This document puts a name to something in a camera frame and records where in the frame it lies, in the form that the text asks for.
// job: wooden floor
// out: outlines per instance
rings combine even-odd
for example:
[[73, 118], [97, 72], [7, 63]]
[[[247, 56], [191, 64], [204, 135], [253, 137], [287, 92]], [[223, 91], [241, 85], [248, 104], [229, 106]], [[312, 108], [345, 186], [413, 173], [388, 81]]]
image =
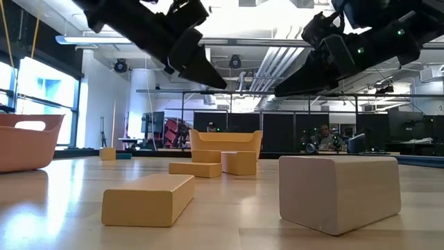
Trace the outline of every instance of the wooden floor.
[[171, 228], [101, 224], [105, 189], [167, 173], [170, 160], [55, 160], [0, 174], [0, 249], [444, 249], [444, 169], [426, 167], [401, 166], [399, 215], [341, 237], [280, 218], [277, 160], [262, 160], [256, 176], [198, 178]]

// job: teal object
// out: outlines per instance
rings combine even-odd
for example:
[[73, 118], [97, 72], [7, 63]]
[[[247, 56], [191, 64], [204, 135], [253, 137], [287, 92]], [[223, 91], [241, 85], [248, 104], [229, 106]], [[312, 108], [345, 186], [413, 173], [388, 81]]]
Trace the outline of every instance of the teal object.
[[130, 153], [117, 153], [116, 154], [116, 160], [131, 160], [133, 157]]

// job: light fixture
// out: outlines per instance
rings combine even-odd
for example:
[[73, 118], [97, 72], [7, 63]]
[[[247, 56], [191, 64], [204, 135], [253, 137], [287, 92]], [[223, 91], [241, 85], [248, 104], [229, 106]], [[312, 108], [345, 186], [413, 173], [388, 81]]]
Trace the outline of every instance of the light fixture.
[[59, 44], [132, 44], [125, 37], [66, 37], [57, 35], [55, 38]]

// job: man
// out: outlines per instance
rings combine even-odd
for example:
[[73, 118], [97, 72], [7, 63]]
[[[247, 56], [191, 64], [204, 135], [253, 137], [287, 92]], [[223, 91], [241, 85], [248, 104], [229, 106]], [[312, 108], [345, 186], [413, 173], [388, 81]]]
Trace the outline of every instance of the man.
[[210, 122], [207, 125], [207, 133], [215, 133], [215, 132], [217, 132], [216, 124], [214, 122]]
[[330, 128], [327, 124], [321, 125], [319, 128], [319, 135], [314, 135], [311, 137], [311, 141], [319, 145], [319, 150], [331, 150], [336, 149], [333, 145], [334, 135], [330, 133]]

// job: pink basket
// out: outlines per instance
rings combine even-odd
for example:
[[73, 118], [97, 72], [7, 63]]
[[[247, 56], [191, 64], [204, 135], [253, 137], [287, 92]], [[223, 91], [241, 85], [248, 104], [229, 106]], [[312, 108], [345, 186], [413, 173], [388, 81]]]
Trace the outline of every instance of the pink basket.
[[[34, 170], [53, 159], [64, 115], [0, 114], [0, 172]], [[43, 131], [15, 128], [18, 122], [44, 122]]]

